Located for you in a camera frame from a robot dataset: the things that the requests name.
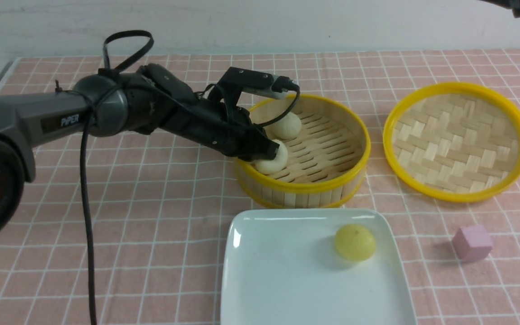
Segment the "white plate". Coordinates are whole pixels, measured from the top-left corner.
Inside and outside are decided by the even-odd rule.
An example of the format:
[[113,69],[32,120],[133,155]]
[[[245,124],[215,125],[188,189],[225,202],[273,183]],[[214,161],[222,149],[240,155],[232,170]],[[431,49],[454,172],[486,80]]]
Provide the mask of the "white plate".
[[[334,249],[347,223],[370,229],[376,253],[353,264]],[[404,269],[381,214],[262,209],[238,214],[227,238],[222,325],[416,325]]]

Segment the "white bun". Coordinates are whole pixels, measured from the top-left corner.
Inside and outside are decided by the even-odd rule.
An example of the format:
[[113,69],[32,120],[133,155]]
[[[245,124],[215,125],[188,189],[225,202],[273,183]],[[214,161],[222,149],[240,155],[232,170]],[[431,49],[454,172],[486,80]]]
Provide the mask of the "white bun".
[[273,140],[280,145],[278,152],[276,152],[276,158],[274,160],[256,160],[254,161],[254,167],[256,170],[264,175],[272,175],[277,173],[286,167],[288,162],[288,149],[286,145],[280,140]]
[[286,114],[280,121],[271,125],[272,133],[278,138],[292,140],[302,129],[302,121],[294,113]]

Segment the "pink cube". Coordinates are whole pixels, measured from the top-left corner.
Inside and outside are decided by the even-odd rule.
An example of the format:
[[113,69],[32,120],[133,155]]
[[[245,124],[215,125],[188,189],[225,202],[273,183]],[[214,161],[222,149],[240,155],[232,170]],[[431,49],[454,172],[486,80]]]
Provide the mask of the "pink cube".
[[483,260],[493,250],[493,240],[481,225],[460,227],[452,245],[458,257],[468,262]]

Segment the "pink checkered tablecloth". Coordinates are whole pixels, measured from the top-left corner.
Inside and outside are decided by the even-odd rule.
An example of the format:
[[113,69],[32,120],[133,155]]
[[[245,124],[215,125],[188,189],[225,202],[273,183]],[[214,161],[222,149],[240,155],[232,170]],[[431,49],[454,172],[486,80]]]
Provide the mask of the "pink checkered tablecloth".
[[[435,82],[483,84],[520,107],[520,49],[150,56],[141,63],[147,61],[194,90],[238,66],[289,76],[304,93],[351,107],[373,148],[367,179],[345,206],[388,219],[418,323],[520,325],[520,179],[485,202],[437,202],[397,179],[381,144],[397,101]],[[100,57],[22,58],[0,94],[52,91],[55,79],[72,87],[100,65]],[[240,105],[257,100],[244,95]],[[35,150],[37,181],[0,233],[0,325],[89,323],[79,143],[73,135]],[[162,131],[93,139],[88,153],[101,323],[218,324],[229,224],[260,208],[238,187],[231,160]],[[450,239],[471,224],[487,227],[493,252],[462,264]]]

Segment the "yellow rim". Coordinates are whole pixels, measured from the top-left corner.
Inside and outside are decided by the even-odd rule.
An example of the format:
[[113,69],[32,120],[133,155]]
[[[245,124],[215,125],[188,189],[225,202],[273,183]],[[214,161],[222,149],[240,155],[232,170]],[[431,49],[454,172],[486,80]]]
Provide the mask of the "yellow rim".
[[388,119],[386,120],[386,123],[384,125],[384,132],[382,134],[382,144],[384,146],[384,152],[386,154],[388,164],[396,173],[396,175],[400,177],[400,179],[402,179],[407,185],[425,195],[443,201],[476,202],[485,200],[503,192],[508,187],[510,187],[520,176],[520,154],[519,159],[516,162],[515,168],[499,184],[484,191],[469,194],[447,193],[421,184],[415,179],[413,179],[413,177],[410,176],[396,160],[396,155],[394,153],[394,150],[392,149],[392,132],[394,130],[396,122],[400,119],[401,115],[405,113],[405,111],[407,111],[407,109],[409,109],[409,107],[411,107],[413,104],[427,97],[442,94],[471,95],[473,97],[478,97],[480,99],[489,101],[491,104],[497,106],[499,109],[501,109],[502,111],[504,111],[504,113],[507,114],[511,122],[514,124],[515,129],[519,135],[520,145],[520,109],[518,109],[518,107],[514,105],[509,99],[505,98],[503,95],[497,93],[496,91],[493,91],[487,87],[483,87],[477,84],[455,82],[434,84],[419,89],[405,97],[400,103],[398,103],[398,105],[396,105],[396,107],[390,113],[390,115],[388,115]]
[[[328,99],[325,97],[321,97],[318,95],[311,95],[311,94],[302,94],[301,97],[303,98],[312,98],[312,99],[318,99],[320,101],[326,101],[327,103],[331,103],[333,105],[336,105],[340,109],[344,109],[347,111],[355,120],[358,121],[358,123],[361,125],[363,129],[363,133],[366,138],[366,148],[365,152],[362,155],[361,160],[358,161],[358,163],[348,170],[343,175],[340,175],[339,177],[336,177],[335,179],[330,179],[329,181],[323,181],[320,183],[312,183],[312,184],[293,184],[293,183],[285,183],[283,181],[277,181],[276,179],[273,179],[271,177],[268,177],[260,172],[258,172],[254,167],[252,167],[249,163],[242,161],[240,159],[236,159],[237,164],[239,164],[245,173],[250,175],[255,181],[258,183],[265,185],[267,187],[272,188],[273,190],[278,190],[282,192],[287,193],[295,193],[295,194],[310,194],[314,192],[320,192],[320,191],[328,191],[331,189],[336,189],[337,187],[340,187],[344,185],[345,183],[348,183],[351,181],[361,170],[363,170],[363,167],[367,164],[368,158],[370,156],[370,136],[367,130],[367,127],[363,123],[363,121],[348,107],[345,107],[345,105],[342,105],[341,103],[338,103],[336,101],[333,101],[332,99]],[[253,111],[254,109],[257,109],[259,107],[262,107],[263,105],[266,105],[267,103],[274,101],[274,99],[267,99],[264,101],[261,101],[260,103],[254,105],[252,108],[250,108],[250,111]]]
[[[358,183],[357,183],[357,186],[354,188],[353,191],[351,191],[346,197],[344,197],[342,200],[340,201],[336,201],[334,203],[331,203],[329,205],[324,205],[324,206],[319,206],[318,208],[319,209],[325,209],[325,208],[338,208],[339,206],[342,206],[343,204],[345,204],[346,202],[349,202],[351,198],[353,198],[355,196],[355,194],[358,192],[358,190],[361,188],[361,185],[362,185],[362,181],[365,179],[365,177],[361,178]],[[252,191],[250,191],[250,189],[248,189],[248,187],[246,187],[246,185],[244,185],[244,183],[240,180],[240,178],[238,177],[237,178],[237,181],[238,183],[240,184],[240,187],[242,188],[242,190],[244,190],[244,192],[246,192],[246,194],[248,194],[248,196],[250,198],[252,198],[252,200],[254,200],[256,203],[264,206],[265,208],[269,208],[269,209],[287,209],[289,207],[286,207],[286,206],[280,206],[280,205],[276,205],[276,204],[273,204],[272,202],[268,202],[266,201],[265,199],[261,198],[260,196],[256,195],[256,193],[252,193]]]

